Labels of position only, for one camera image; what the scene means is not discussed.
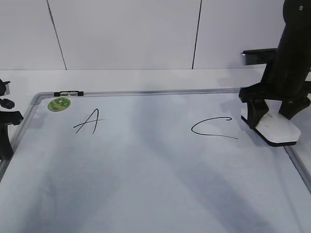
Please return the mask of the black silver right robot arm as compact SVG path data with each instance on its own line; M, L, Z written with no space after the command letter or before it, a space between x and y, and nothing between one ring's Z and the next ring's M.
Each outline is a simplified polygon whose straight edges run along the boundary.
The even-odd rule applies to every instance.
M259 83L240 89L239 98L247 104L245 122L256 128L269 108L266 100L281 101L279 113L292 119L310 106L307 96L311 83L311 2L286 0L283 4L285 27L277 48L244 50L245 66L265 64Z

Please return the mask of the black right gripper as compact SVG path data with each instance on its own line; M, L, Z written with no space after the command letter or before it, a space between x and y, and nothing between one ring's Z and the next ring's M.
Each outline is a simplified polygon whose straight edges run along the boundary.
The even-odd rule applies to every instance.
M311 69L311 40L307 38L281 39L273 60L266 64L259 83L240 89L239 98L247 102L247 123L256 128L268 113L265 100L290 100L300 95ZM302 97L283 101L279 113L292 119L308 108L311 100Z

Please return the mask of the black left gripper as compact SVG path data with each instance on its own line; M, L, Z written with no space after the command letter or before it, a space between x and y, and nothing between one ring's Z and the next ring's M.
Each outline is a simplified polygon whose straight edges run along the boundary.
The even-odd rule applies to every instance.
M9 99L0 99L0 106L5 109L13 109L15 103ZM7 125L19 125L24 120L20 111L0 112L0 158L11 159L13 156L13 149L8 136Z

